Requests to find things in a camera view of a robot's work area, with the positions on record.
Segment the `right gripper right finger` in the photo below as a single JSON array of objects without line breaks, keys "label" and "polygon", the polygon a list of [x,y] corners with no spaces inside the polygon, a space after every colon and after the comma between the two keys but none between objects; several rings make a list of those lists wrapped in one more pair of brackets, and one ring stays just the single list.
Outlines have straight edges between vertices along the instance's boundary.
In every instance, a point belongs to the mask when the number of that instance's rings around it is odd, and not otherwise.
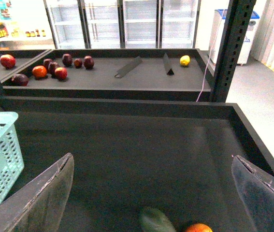
[{"label": "right gripper right finger", "polygon": [[241,156],[231,173],[254,232],[274,232],[274,177]]}]

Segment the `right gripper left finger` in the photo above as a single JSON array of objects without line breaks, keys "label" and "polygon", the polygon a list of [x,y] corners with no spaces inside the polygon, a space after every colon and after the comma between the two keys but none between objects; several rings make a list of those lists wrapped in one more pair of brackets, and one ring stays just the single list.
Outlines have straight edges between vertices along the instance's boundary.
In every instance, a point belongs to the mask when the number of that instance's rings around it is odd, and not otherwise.
[{"label": "right gripper left finger", "polygon": [[72,188],[74,158],[61,157],[0,204],[0,232],[56,232]]}]

